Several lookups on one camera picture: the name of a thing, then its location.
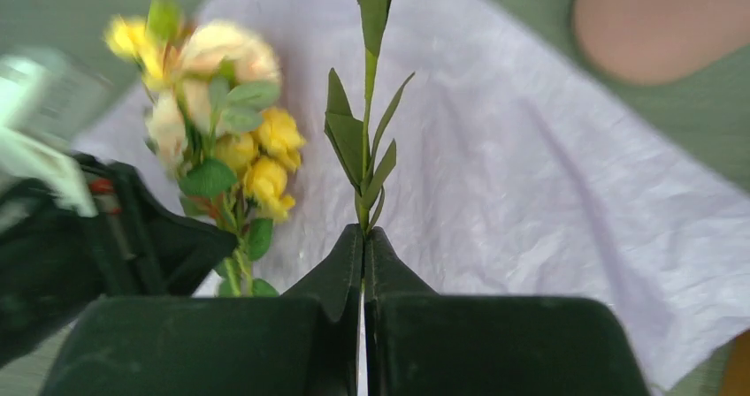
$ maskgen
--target green fabric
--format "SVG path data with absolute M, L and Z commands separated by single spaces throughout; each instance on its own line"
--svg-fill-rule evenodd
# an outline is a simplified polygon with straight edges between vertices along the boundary
M 202 0 L 180 0 L 194 9 Z M 568 29 L 572 0 L 495 0 L 580 62 Z M 133 82 L 135 71 L 119 62 L 101 43 L 112 14 L 143 14 L 149 0 L 0 0 L 0 52 L 20 43 L 49 44 L 82 58 L 112 80 L 114 96 Z M 750 187 L 750 50 L 744 49 L 695 76 L 663 88 L 631 88 L 604 80 L 635 111 L 688 152 L 743 188 Z M 36 395 L 64 332 L 39 351 L 0 370 L 0 394 Z M 727 351 L 698 368 L 671 395 L 716 394 Z

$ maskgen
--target yellow rose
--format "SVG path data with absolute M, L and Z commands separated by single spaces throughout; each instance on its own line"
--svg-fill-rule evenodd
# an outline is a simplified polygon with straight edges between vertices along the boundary
M 297 172 L 302 165 L 302 157 L 298 150 L 289 150 L 273 155 L 273 158 L 290 172 Z
M 144 47 L 156 44 L 146 30 L 145 19 L 123 19 L 121 16 L 112 19 L 110 27 L 104 33 L 104 40 L 112 53 L 128 59 L 137 58 Z
M 143 71 L 142 79 L 146 87 L 160 90 L 169 86 L 169 74 L 165 68 L 164 52 L 156 47 L 143 48 L 138 52 Z
M 294 152 L 305 144 L 305 139 L 297 131 L 295 119 L 287 110 L 278 107 L 263 110 L 262 114 L 264 122 L 253 131 L 253 136 L 268 154 L 293 157 Z
M 216 158 L 229 166 L 238 177 L 242 177 L 248 166 L 258 156 L 257 142 L 249 133 L 227 135 L 216 141 Z
M 171 94 L 162 94 L 151 114 L 146 118 L 149 138 L 157 145 L 157 158 L 169 171 L 175 171 L 183 161 L 188 148 L 185 122 Z
M 281 82 L 279 61 L 271 46 L 260 35 L 222 20 L 195 30 L 182 47 L 178 68 L 181 72 L 210 75 L 224 59 L 233 62 L 239 83 Z
M 260 156 L 245 173 L 242 181 L 245 194 L 252 196 L 260 206 L 259 215 L 283 222 L 295 199 L 284 194 L 287 189 L 287 171 L 267 156 Z

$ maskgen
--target artificial flower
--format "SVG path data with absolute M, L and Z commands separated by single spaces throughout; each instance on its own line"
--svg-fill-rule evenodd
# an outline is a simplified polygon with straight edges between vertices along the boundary
M 245 194 L 258 203 L 261 217 L 270 217 L 278 222 L 288 219 L 295 199 L 284 194 L 287 171 L 281 164 L 268 156 L 260 156 L 245 173 L 242 184 Z
M 238 177 L 243 177 L 248 166 L 258 156 L 258 146 L 249 133 L 227 135 L 216 141 L 214 154 L 218 160 L 229 166 Z
M 183 153 L 188 148 L 185 122 L 174 96 L 164 93 L 159 96 L 151 114 L 146 117 L 149 139 L 156 145 L 156 154 L 169 172 L 182 164 Z
M 164 52 L 156 47 L 146 47 L 138 52 L 142 80 L 147 88 L 161 90 L 169 87 L 169 72 L 166 70 L 164 57 Z
M 260 35 L 222 20 L 195 30 L 182 47 L 178 68 L 184 73 L 212 75 L 223 60 L 233 63 L 238 83 L 281 82 L 279 61 L 272 47 Z
M 149 36 L 144 18 L 113 18 L 104 33 L 104 40 L 112 53 L 125 59 L 136 59 L 141 50 L 156 45 Z
M 273 158 L 290 172 L 297 172 L 302 166 L 302 157 L 299 150 L 288 150 L 273 155 Z
M 278 107 L 263 110 L 262 115 L 263 124 L 253 131 L 253 135 L 263 150 L 272 156 L 294 156 L 294 152 L 305 144 L 295 119 L 286 109 Z
M 186 114 L 203 135 L 211 131 L 211 103 L 209 85 L 202 80 L 182 80 L 178 84 L 178 93 Z M 221 138 L 230 133 L 232 127 L 219 116 L 215 124 L 214 135 Z

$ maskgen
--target skin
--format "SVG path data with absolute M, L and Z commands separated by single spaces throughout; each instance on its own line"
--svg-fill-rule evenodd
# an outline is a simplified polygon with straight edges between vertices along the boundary
M 750 43 L 750 0 L 575 0 L 572 25 L 602 71 L 659 85 Z

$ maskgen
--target wrinkled paper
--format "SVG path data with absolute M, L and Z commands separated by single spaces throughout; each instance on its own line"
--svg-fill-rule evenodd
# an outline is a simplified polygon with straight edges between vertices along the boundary
M 356 0 L 208 0 L 202 19 L 214 18 L 276 47 L 282 102 L 310 142 L 290 187 L 298 206 L 256 268 L 283 291 L 356 221 L 323 120 L 332 66 L 363 110 L 359 10 Z M 412 71 L 383 140 L 399 154 L 380 225 L 430 286 L 603 301 L 664 388 L 750 325 L 747 198 L 497 5 L 394 0 L 374 124 Z M 77 147 L 136 166 L 181 212 L 143 144 L 147 102 L 134 87 Z M 199 294 L 216 284 L 209 277 Z

